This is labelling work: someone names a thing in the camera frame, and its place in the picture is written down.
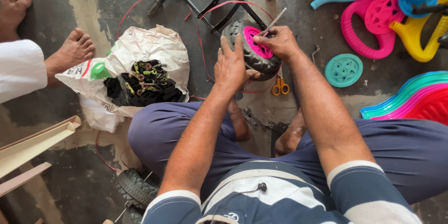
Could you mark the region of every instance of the pink plastic handle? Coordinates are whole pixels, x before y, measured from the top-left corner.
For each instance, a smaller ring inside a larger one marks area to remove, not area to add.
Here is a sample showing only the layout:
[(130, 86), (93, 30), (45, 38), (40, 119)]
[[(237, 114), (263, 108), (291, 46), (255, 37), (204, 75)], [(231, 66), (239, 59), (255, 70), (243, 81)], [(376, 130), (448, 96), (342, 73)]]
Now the pink plastic handle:
[(352, 26), (352, 16), (353, 14), (358, 14), (364, 20), (367, 8), (373, 0), (357, 0), (351, 3), (342, 14), (341, 17), (341, 28), (344, 34), (345, 40), (349, 43), (350, 47), (362, 56), (371, 59), (382, 59), (387, 57), (393, 50), (395, 45), (395, 32), (387, 32), (385, 34), (377, 35), (379, 50), (372, 49), (364, 44), (361, 39), (355, 33)]
[(415, 94), (413, 94), (405, 103), (403, 103), (400, 107), (398, 107), (394, 111), (382, 116), (372, 117), (371, 119), (388, 120), (388, 119), (403, 118), (409, 111), (411, 111), (411, 109), (415, 106), (415, 104), (417, 104), (418, 101), (420, 101), (424, 96), (434, 91), (445, 88), (448, 88), (448, 83), (440, 83), (426, 86), (415, 92)]

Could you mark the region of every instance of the stack of plastic seats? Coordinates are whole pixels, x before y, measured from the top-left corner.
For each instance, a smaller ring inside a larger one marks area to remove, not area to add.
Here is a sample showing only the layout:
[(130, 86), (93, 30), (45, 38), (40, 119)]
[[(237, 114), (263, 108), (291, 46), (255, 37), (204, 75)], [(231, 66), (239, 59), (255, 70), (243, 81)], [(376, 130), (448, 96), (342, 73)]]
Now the stack of plastic seats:
[(413, 118), (448, 126), (448, 71), (427, 72), (409, 79), (398, 93), (361, 109), (364, 119)]

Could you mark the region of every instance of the hand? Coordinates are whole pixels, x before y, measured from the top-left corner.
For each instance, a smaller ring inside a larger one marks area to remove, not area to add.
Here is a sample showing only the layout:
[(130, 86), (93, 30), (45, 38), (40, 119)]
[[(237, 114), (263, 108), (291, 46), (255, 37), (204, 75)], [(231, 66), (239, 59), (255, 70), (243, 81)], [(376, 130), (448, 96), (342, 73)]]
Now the hand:
[(218, 61), (215, 64), (215, 86), (229, 91), (232, 95), (250, 78), (260, 77), (260, 73), (255, 70), (245, 70), (241, 34), (236, 35), (234, 46), (232, 51), (228, 39), (222, 36)]
[(293, 32), (288, 26), (270, 28), (269, 33), (276, 35), (273, 38), (262, 37), (265, 33), (266, 31), (263, 31), (258, 36), (254, 36), (254, 42), (269, 47), (283, 62), (289, 64), (291, 58), (296, 57), (298, 53), (302, 53), (294, 39)]

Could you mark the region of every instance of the white sleeve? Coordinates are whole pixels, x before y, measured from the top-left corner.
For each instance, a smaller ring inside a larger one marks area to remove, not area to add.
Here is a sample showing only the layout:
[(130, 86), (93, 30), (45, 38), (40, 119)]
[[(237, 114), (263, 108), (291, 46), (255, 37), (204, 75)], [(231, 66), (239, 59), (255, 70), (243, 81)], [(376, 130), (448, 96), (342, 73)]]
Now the white sleeve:
[(31, 40), (0, 43), (0, 104), (47, 86), (40, 47)]

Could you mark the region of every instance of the wheel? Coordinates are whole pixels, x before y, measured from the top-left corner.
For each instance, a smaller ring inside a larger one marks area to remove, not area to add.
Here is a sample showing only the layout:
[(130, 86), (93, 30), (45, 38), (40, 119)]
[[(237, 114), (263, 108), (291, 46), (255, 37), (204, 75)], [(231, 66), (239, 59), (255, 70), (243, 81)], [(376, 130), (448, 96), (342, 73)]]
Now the wheel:
[(130, 206), (123, 214), (121, 224), (142, 224), (143, 214), (144, 211), (142, 211), (141, 209), (136, 208), (135, 206)]
[(230, 42), (230, 47), (233, 50), (235, 37), (238, 33), (240, 33), (243, 36), (244, 62), (246, 64), (246, 68), (260, 72), (260, 78), (256, 78), (254, 81), (268, 80), (277, 74), (281, 61), (277, 56), (273, 55), (272, 52), (270, 52), (270, 55), (265, 55), (268, 51), (265, 50), (266, 47), (264, 46), (260, 47), (252, 42), (253, 46), (251, 47), (248, 43), (248, 39), (250, 40), (250, 37), (246, 38), (244, 33), (247, 29), (259, 31), (260, 27), (256, 23), (249, 20), (236, 21), (225, 27), (222, 35), (227, 37)]
[(150, 185), (143, 181), (134, 168), (120, 173), (117, 181), (116, 187), (123, 198), (143, 210), (146, 209), (159, 192), (159, 189), (155, 185)]

